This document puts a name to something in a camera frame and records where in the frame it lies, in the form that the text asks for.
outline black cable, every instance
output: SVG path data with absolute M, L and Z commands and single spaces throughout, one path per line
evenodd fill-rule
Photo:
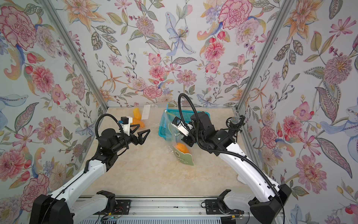
M 100 215 L 98 214 L 98 219 L 97 219 L 97 221 L 95 222 L 95 224 L 97 224 L 97 222 L 98 222 L 99 219 L 100 219 Z

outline cable clip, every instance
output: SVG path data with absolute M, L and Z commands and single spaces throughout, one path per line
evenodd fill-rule
M 244 158 L 246 159 L 246 158 L 247 158 L 247 155 L 245 155 Z M 243 162 L 245 159 L 241 159 L 241 161 Z

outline mesh microphone head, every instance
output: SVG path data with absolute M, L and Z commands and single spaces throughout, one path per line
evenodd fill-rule
M 231 123 L 232 124 L 238 124 L 240 122 L 240 118 L 237 116 L 234 116 L 231 118 Z

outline green label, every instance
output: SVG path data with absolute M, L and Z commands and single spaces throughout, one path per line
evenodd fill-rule
M 193 156 L 190 153 L 182 153 L 174 146 L 173 146 L 173 153 L 176 156 L 176 158 L 179 160 L 179 162 L 181 162 L 182 164 L 190 165 L 190 166 L 194 165 Z

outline teal plastic basket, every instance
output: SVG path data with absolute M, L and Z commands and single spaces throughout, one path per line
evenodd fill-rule
M 166 109 L 169 113 L 172 113 L 174 114 L 175 116 L 179 117 L 180 118 L 180 114 L 179 114 L 179 110 L 177 109 Z M 165 137 L 165 127 L 166 127 L 166 123 L 165 123 L 165 112 L 163 112 L 163 115 L 161 116 L 161 121 L 160 121 L 160 127 L 159 127 L 159 132 L 158 132 L 158 135 L 164 139 L 166 139 Z M 183 114 L 183 117 L 184 117 L 184 121 L 186 123 L 189 123 L 191 120 L 191 116 L 194 114 L 194 112 L 192 110 L 182 110 L 182 114 Z

